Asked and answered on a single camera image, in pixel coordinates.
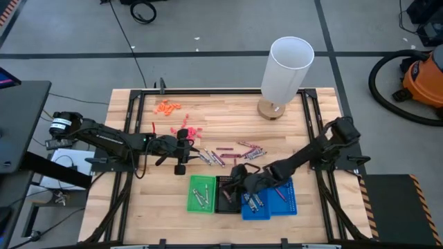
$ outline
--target computer monitor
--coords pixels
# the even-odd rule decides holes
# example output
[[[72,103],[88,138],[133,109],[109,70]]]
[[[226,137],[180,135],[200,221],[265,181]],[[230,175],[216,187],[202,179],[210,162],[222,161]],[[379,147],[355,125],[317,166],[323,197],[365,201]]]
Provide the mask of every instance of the computer monitor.
[[[20,85],[21,81],[0,67],[0,89]]]

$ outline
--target wooden table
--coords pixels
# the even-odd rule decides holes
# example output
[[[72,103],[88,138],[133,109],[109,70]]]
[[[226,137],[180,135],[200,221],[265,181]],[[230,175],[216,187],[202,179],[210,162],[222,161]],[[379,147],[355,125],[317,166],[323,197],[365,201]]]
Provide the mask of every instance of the wooden table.
[[[123,129],[129,92],[129,89],[113,91],[106,125]],[[317,89],[317,93],[324,123],[341,115],[334,89],[321,88]],[[166,98],[180,103],[182,109],[173,111],[170,116],[154,114],[154,107]],[[188,126],[204,129],[201,133],[203,138],[195,141],[197,149],[234,147],[235,151],[246,151],[247,147],[236,145],[235,141],[249,141],[268,152],[253,161],[259,166],[287,158],[309,143],[299,95],[276,121],[265,120],[257,114],[259,98],[260,95],[149,95],[145,99],[141,132],[151,132],[151,122],[155,122],[157,134],[171,134],[170,127],[178,129],[185,114],[189,113]],[[153,165],[155,160],[156,157],[148,156],[145,178],[134,178],[132,182],[124,244],[158,244],[159,239],[167,239],[168,244],[280,243],[281,238],[288,238],[289,243],[327,241],[315,173],[307,165],[297,169],[293,175],[298,208],[296,216],[273,216],[270,221],[243,221],[241,215],[186,211],[190,175],[229,175],[233,164],[231,160],[226,160],[228,165],[225,168],[208,166],[199,159],[191,160],[186,166],[185,176],[173,174],[176,160],[167,159],[159,167]],[[371,237],[357,178],[342,171],[334,174],[343,210],[363,234]],[[79,241],[93,232],[109,209],[113,182],[114,173],[108,172],[91,188]],[[338,238],[335,214],[331,208],[329,212],[334,236]],[[116,238],[118,220],[114,221],[113,238]]]

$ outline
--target wooden lamp base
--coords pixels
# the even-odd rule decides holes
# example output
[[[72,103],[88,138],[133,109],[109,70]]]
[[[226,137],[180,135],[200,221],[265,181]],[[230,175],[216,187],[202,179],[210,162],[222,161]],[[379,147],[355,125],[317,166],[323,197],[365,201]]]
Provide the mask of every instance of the wooden lamp base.
[[[258,114],[267,120],[277,120],[283,116],[285,109],[285,105],[276,105],[264,98],[261,98],[257,105]]]

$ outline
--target black stand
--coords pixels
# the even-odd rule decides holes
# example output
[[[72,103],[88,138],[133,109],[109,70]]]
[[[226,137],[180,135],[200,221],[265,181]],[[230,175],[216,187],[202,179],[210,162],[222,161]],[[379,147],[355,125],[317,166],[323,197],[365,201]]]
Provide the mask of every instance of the black stand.
[[[25,153],[20,169],[31,170],[43,176],[48,176],[85,189],[89,188],[92,179],[92,176],[87,176],[73,169],[63,167],[29,151]]]

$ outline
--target concrete floor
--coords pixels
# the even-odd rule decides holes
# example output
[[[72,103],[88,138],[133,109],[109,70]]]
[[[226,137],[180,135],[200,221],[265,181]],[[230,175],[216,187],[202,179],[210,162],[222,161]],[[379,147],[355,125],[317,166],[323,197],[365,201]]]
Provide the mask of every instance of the concrete floor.
[[[411,1],[403,0],[403,8]],[[169,0],[154,5],[157,20],[143,26],[131,18],[129,7],[114,1],[134,51],[164,53],[163,57],[146,54],[138,59],[148,87],[160,77],[168,87],[260,86],[266,56],[220,53],[202,57],[198,53],[183,56],[182,52],[269,50],[272,41],[290,35],[306,39],[315,51],[380,52],[411,46],[428,50],[418,37],[399,29],[397,0]],[[319,19],[321,10],[325,23]],[[404,23],[413,28],[407,16]],[[99,5],[99,0],[27,0],[0,48],[0,58],[25,54],[28,59],[0,59],[0,65],[22,80],[50,80],[53,93],[107,102],[112,89],[143,87],[134,60],[118,56],[128,52],[109,4]],[[32,59],[35,55],[48,59]],[[339,90],[343,110],[351,111],[363,134],[362,152],[372,157],[367,172],[415,174],[442,231],[443,214],[438,210],[443,207],[443,154],[439,150],[443,134],[439,128],[414,124],[382,109],[368,90],[370,69],[380,57],[362,55],[348,53],[337,57],[336,63],[335,58],[316,57],[303,86]],[[386,65],[377,78],[387,96],[398,87],[397,66],[398,62]],[[418,104],[405,104],[404,108],[432,115]],[[45,109],[50,113],[79,111],[98,122],[105,120],[107,110],[106,106],[53,96]],[[39,141],[49,138],[46,121],[40,121],[34,137]],[[35,142],[29,150],[42,156],[48,153]],[[70,212],[41,211],[36,228],[43,230]],[[81,216],[76,214],[42,241],[24,248],[75,243]],[[11,245],[23,241],[19,238],[23,219]]]

